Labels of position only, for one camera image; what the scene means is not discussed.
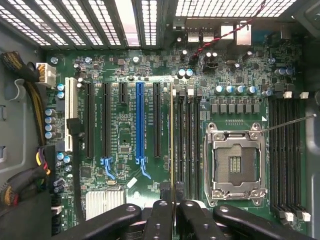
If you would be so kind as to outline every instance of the metal rod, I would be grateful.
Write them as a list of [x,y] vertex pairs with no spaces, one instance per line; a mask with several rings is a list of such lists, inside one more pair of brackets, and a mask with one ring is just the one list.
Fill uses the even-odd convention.
[[298,123],[298,122],[301,122],[301,121],[304,121],[304,120],[307,120],[307,119],[312,119],[312,118],[315,118],[317,116],[317,114],[313,114],[311,116],[305,116],[305,117],[301,117],[301,118],[298,118],[298,119],[295,119],[295,120],[291,120],[291,121],[288,121],[288,122],[285,122],[285,123],[282,123],[282,124],[279,124],[279,125],[276,125],[276,126],[272,126],[272,127],[269,127],[267,129],[264,129],[264,130],[261,130],[260,133],[265,133],[265,132],[268,132],[268,131],[271,131],[271,130],[274,130],[274,129],[278,129],[278,128],[281,128],[281,127],[284,127],[284,126],[287,126],[287,125],[290,125],[290,124],[295,124],[295,123]]

